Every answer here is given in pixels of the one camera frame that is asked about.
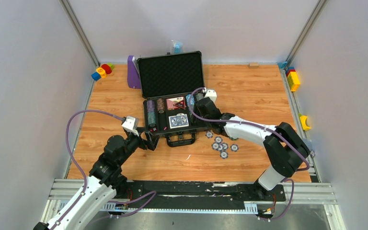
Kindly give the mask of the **teal poker chip stack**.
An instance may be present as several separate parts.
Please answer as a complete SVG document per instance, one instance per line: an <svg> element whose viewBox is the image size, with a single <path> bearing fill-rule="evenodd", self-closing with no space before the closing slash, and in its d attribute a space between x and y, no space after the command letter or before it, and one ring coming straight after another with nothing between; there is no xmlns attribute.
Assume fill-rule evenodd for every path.
<svg viewBox="0 0 368 230"><path fill-rule="evenodd" d="M157 125L157 113L155 111L150 111L148 115L148 125L149 127L155 127Z"/></svg>

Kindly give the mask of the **red triangular card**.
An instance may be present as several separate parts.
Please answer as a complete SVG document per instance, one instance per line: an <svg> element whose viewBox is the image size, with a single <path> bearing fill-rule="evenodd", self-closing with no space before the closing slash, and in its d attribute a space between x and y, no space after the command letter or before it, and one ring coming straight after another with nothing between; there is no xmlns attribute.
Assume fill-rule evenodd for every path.
<svg viewBox="0 0 368 230"><path fill-rule="evenodd" d="M185 110L186 109L185 100L178 101L178 102L174 103L173 106L174 106L175 109Z"/></svg>

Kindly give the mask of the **blue playing card deck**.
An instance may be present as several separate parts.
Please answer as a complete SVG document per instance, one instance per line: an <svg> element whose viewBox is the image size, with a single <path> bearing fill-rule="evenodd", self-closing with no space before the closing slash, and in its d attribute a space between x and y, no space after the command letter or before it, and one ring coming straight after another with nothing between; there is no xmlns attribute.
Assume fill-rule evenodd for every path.
<svg viewBox="0 0 368 230"><path fill-rule="evenodd" d="M189 126L189 120L188 120L187 114L184 116L176 116L176 115L169 116L168 120L169 120L170 129Z"/></svg>

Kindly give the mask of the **red playing card deck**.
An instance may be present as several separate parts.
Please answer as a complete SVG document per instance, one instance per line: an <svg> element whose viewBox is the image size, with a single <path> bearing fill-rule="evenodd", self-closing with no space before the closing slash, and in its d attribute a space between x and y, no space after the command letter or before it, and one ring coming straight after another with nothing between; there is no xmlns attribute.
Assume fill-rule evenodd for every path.
<svg viewBox="0 0 368 230"><path fill-rule="evenodd" d="M176 110L173 106L174 103L185 100L184 97L175 97L175 98L168 98L166 99L167 109L168 110Z"/></svg>

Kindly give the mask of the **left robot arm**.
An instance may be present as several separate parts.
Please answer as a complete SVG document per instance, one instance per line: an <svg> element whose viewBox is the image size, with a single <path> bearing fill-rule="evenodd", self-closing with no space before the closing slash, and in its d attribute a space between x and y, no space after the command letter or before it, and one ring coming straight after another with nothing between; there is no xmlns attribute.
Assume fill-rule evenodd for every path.
<svg viewBox="0 0 368 230"><path fill-rule="evenodd" d="M147 131L145 136L127 133L126 138L110 137L77 193L52 219L38 222L34 229L82 230L111 199L124 197L128 186L122 164L137 149L154 151L160 139L160 135Z"/></svg>

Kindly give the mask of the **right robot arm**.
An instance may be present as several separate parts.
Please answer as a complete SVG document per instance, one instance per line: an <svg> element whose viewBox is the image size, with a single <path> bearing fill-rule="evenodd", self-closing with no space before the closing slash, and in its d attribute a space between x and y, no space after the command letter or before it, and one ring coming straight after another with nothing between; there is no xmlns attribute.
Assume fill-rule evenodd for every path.
<svg viewBox="0 0 368 230"><path fill-rule="evenodd" d="M213 132L233 139L244 139L264 147L270 165L257 179L254 193L267 200L274 187L295 172L308 170L310 150L294 128L282 122L277 126L244 120L231 113L222 113L210 98L196 102L195 117L207 122Z"/></svg>

